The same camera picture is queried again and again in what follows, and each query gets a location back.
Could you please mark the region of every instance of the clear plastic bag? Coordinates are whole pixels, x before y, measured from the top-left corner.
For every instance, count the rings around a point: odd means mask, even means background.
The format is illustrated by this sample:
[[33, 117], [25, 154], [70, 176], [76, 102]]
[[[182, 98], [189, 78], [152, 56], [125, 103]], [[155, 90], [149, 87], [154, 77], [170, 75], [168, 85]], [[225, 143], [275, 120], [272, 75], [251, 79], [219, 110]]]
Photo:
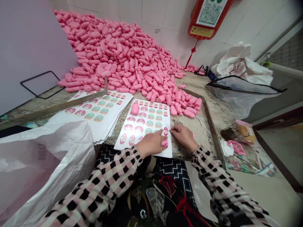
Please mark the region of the clear plastic bag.
[[262, 99], [276, 97], [286, 91], [263, 84], [253, 84], [238, 76], [216, 79], [206, 87], [214, 96], [229, 104], [236, 119], [247, 118], [253, 105]]

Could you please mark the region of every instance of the pile of pink soap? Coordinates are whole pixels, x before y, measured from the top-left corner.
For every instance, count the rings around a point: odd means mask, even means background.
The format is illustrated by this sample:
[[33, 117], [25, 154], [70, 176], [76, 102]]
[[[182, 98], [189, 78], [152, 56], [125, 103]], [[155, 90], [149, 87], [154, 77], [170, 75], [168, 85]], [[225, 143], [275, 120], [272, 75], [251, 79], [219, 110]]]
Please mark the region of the pile of pink soap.
[[[175, 84], [175, 78], [186, 76], [183, 67], [135, 23], [130, 26], [91, 14], [54, 13], [82, 66], [71, 69], [58, 82], [66, 91], [100, 90], [107, 76], [109, 90], [141, 92], [151, 102], [170, 105], [173, 116], [198, 113], [202, 100], [178, 90]], [[188, 71], [197, 70], [190, 66]]]

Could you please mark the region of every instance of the woman's left hand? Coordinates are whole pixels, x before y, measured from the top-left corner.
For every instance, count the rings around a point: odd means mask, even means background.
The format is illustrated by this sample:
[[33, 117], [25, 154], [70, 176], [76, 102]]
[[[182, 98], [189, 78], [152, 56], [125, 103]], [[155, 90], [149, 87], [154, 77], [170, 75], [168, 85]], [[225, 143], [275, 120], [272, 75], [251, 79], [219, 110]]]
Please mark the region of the woman's left hand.
[[161, 143], [166, 140], [167, 137], [162, 136], [162, 132], [163, 129], [155, 133], [149, 133], [145, 135], [139, 143], [137, 143], [136, 146], [143, 159], [152, 154], [159, 154], [165, 149], [165, 147], [161, 146]]

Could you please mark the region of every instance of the woman's right hand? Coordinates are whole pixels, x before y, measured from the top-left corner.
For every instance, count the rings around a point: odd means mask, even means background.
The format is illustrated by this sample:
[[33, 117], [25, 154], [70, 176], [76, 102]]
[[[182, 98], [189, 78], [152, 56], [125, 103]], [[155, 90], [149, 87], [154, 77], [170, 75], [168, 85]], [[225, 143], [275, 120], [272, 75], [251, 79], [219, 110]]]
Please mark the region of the woman's right hand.
[[199, 144], [197, 144], [194, 140], [193, 132], [190, 131], [189, 128], [185, 127], [184, 125], [174, 125], [170, 129], [170, 133], [173, 134], [176, 139], [189, 150], [191, 154], [198, 149]]

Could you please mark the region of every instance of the metal ruler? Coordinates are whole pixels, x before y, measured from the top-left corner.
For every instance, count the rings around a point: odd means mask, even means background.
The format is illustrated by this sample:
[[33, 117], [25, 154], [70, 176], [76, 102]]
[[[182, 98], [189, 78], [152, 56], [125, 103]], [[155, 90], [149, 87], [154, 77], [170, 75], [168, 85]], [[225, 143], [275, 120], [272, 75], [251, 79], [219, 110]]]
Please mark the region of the metal ruler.
[[97, 92], [97, 93], [92, 94], [92, 95], [85, 96], [83, 98], [78, 98], [78, 99], [75, 99], [75, 100], [71, 100], [69, 102], [64, 102], [64, 103], [61, 103], [59, 105], [56, 105], [56, 106], [53, 106], [53, 107], [50, 107], [50, 108], [47, 108], [47, 109], [44, 109], [44, 110], [40, 110], [40, 111], [37, 111], [37, 112], [33, 112], [33, 113], [27, 114], [25, 116], [19, 117], [19, 118], [14, 118], [12, 120], [7, 120], [7, 121], [4, 121], [4, 122], [1, 122], [0, 123], [0, 130], [10, 128], [10, 127], [19, 125], [23, 122], [27, 122], [27, 121], [30, 121], [30, 120], [34, 120], [34, 119], [43, 117], [45, 115], [49, 115], [51, 113], [54, 113], [54, 112], [57, 112], [57, 111], [75, 106], [79, 103], [87, 102], [87, 101], [89, 101], [91, 99], [94, 99], [94, 98], [99, 98], [99, 97], [107, 94], [107, 76], [105, 76], [104, 80], [105, 80], [105, 88], [104, 88], [103, 91]]

